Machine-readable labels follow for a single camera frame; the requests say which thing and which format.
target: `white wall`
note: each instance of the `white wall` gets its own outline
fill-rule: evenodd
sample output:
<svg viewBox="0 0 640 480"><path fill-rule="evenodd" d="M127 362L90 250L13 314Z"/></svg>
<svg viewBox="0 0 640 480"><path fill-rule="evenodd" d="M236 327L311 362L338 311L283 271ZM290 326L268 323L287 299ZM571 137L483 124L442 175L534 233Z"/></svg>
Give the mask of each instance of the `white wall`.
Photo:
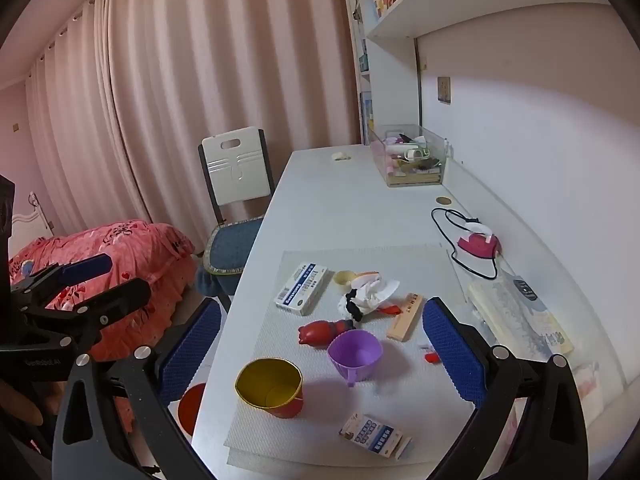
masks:
<svg viewBox="0 0 640 480"><path fill-rule="evenodd" d="M16 123L20 129L14 132ZM33 149L24 81L0 91L0 174L15 184L14 213L33 211L29 193L34 191L55 234L63 234Z"/></svg>
<svg viewBox="0 0 640 480"><path fill-rule="evenodd" d="M640 52L610 7L510 10L419 40L424 126L551 248L640 374ZM451 104L437 76L451 77Z"/></svg>

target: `blue gripper pad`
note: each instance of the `blue gripper pad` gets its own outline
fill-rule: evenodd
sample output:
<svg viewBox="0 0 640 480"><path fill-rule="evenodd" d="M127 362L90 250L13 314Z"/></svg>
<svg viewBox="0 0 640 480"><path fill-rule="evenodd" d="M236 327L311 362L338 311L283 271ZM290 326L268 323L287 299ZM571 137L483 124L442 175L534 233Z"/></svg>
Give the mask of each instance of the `blue gripper pad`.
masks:
<svg viewBox="0 0 640 480"><path fill-rule="evenodd" d="M424 305L422 327L460 397L480 408L486 397L484 367L435 298Z"/></svg>
<svg viewBox="0 0 640 480"><path fill-rule="evenodd" d="M111 257L108 254L97 254L91 258L74 264L66 264L60 273L60 285L72 286L85 282L111 270Z"/></svg>
<svg viewBox="0 0 640 480"><path fill-rule="evenodd" d="M222 313L218 302L205 298L202 303L209 304L191 323L160 370L158 399L163 406L168 406L172 400L182 398L220 331Z"/></svg>

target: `white headboard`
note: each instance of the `white headboard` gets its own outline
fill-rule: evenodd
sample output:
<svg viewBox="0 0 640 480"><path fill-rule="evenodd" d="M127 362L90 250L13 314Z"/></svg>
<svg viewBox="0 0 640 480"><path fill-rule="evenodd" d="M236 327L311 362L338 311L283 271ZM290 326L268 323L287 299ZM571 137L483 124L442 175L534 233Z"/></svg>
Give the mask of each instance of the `white headboard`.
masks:
<svg viewBox="0 0 640 480"><path fill-rule="evenodd" d="M51 238L53 236L53 232L33 191L29 193L29 203L33 206L33 212L28 215L15 214L12 217L9 258L13 258L23 247L26 247L36 238Z"/></svg>

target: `clear plastic box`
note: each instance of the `clear plastic box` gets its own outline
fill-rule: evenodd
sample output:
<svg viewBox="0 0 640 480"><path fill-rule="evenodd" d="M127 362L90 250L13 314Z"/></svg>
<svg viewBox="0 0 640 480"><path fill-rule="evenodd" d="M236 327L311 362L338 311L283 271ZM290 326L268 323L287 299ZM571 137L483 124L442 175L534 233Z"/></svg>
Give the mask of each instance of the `clear plastic box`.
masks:
<svg viewBox="0 0 640 480"><path fill-rule="evenodd" d="M373 159L389 187L441 184L449 142L417 124L368 128ZM415 142L408 142L401 134Z"/></svg>

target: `electrical outlet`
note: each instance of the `electrical outlet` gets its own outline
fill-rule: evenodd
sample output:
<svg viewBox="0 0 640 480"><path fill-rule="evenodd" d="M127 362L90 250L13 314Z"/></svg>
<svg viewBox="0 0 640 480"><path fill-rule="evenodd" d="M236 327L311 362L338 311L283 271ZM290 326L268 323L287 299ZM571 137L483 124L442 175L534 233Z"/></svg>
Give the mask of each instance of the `electrical outlet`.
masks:
<svg viewBox="0 0 640 480"><path fill-rule="evenodd" d="M451 104L451 78L438 78L438 101L441 103Z"/></svg>

